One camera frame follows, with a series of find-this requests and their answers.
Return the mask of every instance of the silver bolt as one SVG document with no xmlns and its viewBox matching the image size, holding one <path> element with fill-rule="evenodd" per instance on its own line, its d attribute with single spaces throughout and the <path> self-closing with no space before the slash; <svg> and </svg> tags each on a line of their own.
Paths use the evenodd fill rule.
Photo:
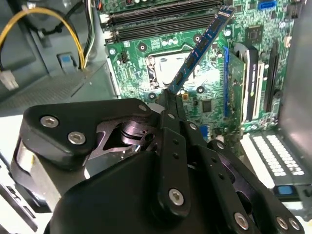
<svg viewBox="0 0 312 234">
<path fill-rule="evenodd" d="M 281 226 L 282 229 L 285 229 L 285 230 L 288 229 L 287 223 L 281 217 L 276 217 L 276 221 Z"/>
<path fill-rule="evenodd" d="M 169 191 L 169 198 L 177 206 L 182 206 L 184 203 L 184 197 L 178 189 L 171 189 Z"/>
<path fill-rule="evenodd" d="M 234 218 L 236 223 L 244 230 L 248 230 L 249 224 L 247 222 L 247 219 L 239 212 L 236 212 L 234 214 Z"/>
<path fill-rule="evenodd" d="M 289 218 L 288 220 L 291 223 L 293 228 L 295 228 L 297 231 L 300 230 L 300 226 L 296 223 L 296 221 L 293 218 Z"/>
<path fill-rule="evenodd" d="M 116 53 L 116 50 L 114 50 L 114 49 L 110 49 L 110 50 L 109 50 L 109 54 L 110 54 L 110 55 L 114 55 L 115 53 Z"/>
<path fill-rule="evenodd" d="M 172 115 L 172 114 L 170 114 L 170 113 L 168 114 L 168 116 L 169 116 L 170 118 L 175 118 L 174 115 Z"/>
<path fill-rule="evenodd" d="M 196 129 L 197 129 L 196 125 L 195 125 L 195 124 L 193 124 L 193 123 L 190 123 L 190 127 L 191 127 L 192 129 L 194 129 L 194 130 L 196 130 Z"/>
<path fill-rule="evenodd" d="M 141 110 L 143 110 L 143 111 L 147 111 L 147 109 L 146 109 L 145 106 L 139 105 L 138 107 L 139 107 Z"/>
<path fill-rule="evenodd" d="M 55 128 L 58 126 L 59 121 L 52 116 L 44 116 L 40 119 L 40 123 L 47 128 Z"/>
<path fill-rule="evenodd" d="M 224 149 L 224 146 L 223 146 L 220 142 L 217 142 L 216 145 L 217 145 L 220 149 Z"/>
<path fill-rule="evenodd" d="M 68 140 L 74 145 L 82 145 L 86 142 L 86 137 L 80 132 L 72 132 L 68 134 Z"/>
</svg>

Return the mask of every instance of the blue pcie slot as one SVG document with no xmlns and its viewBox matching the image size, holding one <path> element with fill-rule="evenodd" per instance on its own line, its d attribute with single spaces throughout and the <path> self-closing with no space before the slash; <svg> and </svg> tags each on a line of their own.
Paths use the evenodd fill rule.
<svg viewBox="0 0 312 234">
<path fill-rule="evenodd" d="M 214 20 L 208 26 L 197 45 L 194 47 L 190 55 L 186 58 L 175 78 L 168 86 L 168 89 L 176 94 L 188 79 L 190 74 L 201 60 L 202 56 L 212 45 L 219 33 L 229 22 L 233 16 L 235 8 L 233 6 L 222 6 L 219 12 L 214 16 Z"/>
<path fill-rule="evenodd" d="M 224 117 L 229 116 L 229 62 L 230 51 L 224 46 L 224 77 L 223 77 L 223 95 L 224 95 Z"/>
<path fill-rule="evenodd" d="M 258 9 L 259 10 L 265 10 L 268 8 L 275 7 L 277 5 L 277 1 L 275 0 L 265 0 L 263 2 L 258 3 Z"/>
</svg>

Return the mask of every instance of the yellow cable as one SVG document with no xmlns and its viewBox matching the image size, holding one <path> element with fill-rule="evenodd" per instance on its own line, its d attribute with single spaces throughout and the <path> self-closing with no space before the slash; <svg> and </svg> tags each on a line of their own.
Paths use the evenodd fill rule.
<svg viewBox="0 0 312 234">
<path fill-rule="evenodd" d="M 78 49 L 78 55 L 79 55 L 79 60 L 80 60 L 80 64 L 81 67 L 84 66 L 84 56 L 83 56 L 83 50 L 82 47 L 79 43 L 79 40 L 76 36 L 76 34 L 74 33 L 73 29 L 71 28 L 71 26 L 63 19 L 62 16 L 60 16 L 58 13 L 46 9 L 46 8 L 42 8 L 42 7 L 36 7 L 33 9 L 27 9 L 25 11 L 20 11 L 18 12 L 16 15 L 14 15 L 10 21 L 7 23 L 7 25 L 5 26 L 5 28 L 3 29 L 2 33 L 0 34 L 0 48 L 1 45 L 3 44 L 6 36 L 8 35 L 9 31 L 11 30 L 11 28 L 14 26 L 14 24 L 17 23 L 17 21 L 19 21 L 21 18 L 23 18 L 26 15 L 29 15 L 31 13 L 40 13 L 40 14 L 46 14 L 46 15 L 50 15 L 50 16 L 54 16 L 56 18 L 58 18 L 60 21 L 62 21 L 64 23 L 64 25 L 66 26 L 66 28 L 68 29 L 68 31 L 70 32 L 70 34 L 72 35 L 75 44 L 77 46 Z"/>
</svg>

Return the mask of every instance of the blue sata port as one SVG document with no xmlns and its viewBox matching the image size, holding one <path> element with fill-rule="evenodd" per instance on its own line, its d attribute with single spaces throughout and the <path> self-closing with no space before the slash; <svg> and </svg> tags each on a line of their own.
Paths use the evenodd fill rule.
<svg viewBox="0 0 312 234">
<path fill-rule="evenodd" d="M 199 127 L 200 133 L 203 136 L 204 140 L 207 141 L 208 139 L 208 126 L 207 125 L 201 125 Z"/>
<path fill-rule="evenodd" d="M 263 0 L 258 3 L 258 9 L 265 10 L 268 8 L 275 7 L 276 4 L 277 4 L 277 1 Z"/>
</svg>

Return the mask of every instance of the green circuit board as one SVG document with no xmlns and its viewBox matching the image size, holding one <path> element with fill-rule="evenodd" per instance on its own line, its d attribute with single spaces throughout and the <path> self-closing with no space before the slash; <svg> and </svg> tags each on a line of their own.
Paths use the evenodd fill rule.
<svg viewBox="0 0 312 234">
<path fill-rule="evenodd" d="M 110 2 L 110 5 L 104 9 L 107 13 L 129 10 L 128 6 L 122 4 L 112 6 L 114 2 L 123 1 L 105 0 L 104 2 Z M 160 2 L 164 4 L 173 1 L 155 0 L 154 4 Z M 152 6 L 148 1 L 141 1 L 141 3 Z M 278 41 L 279 62 L 275 88 L 282 90 L 290 49 L 289 40 L 293 30 L 293 19 L 287 17 L 287 3 L 288 0 L 279 0 L 276 7 L 259 10 L 256 1 L 234 0 L 236 13 L 233 21 L 219 35 L 183 86 L 180 95 L 187 119 L 199 126 L 207 126 L 209 132 L 207 139 L 222 135 L 225 142 L 235 146 L 243 133 L 267 130 L 277 125 L 280 99 L 273 98 L 270 112 L 266 112 L 263 107 L 267 87 L 267 66 L 264 69 L 260 88 L 261 102 L 258 118 L 242 122 L 246 64 L 233 54 L 233 48 L 236 42 L 251 43 L 259 51 L 259 63 L 267 65 L 272 46 L 275 41 Z M 216 10 L 216 7 L 209 9 L 209 11 Z M 136 22 L 126 27 L 135 28 L 137 25 Z M 172 81 L 206 27 L 207 25 L 202 25 L 198 29 L 152 37 L 145 37 L 142 34 L 141 38 L 107 43 L 107 53 L 117 94 L 121 98 L 139 98 L 146 103 L 155 102 L 155 98 Z M 228 77 L 224 75 L 224 47 L 229 48 L 231 52 Z M 225 78 L 228 81 L 227 88 L 224 87 Z M 203 93 L 198 92 L 199 87 L 204 88 Z M 224 113 L 225 90 L 229 96 L 228 116 Z"/>
</svg>

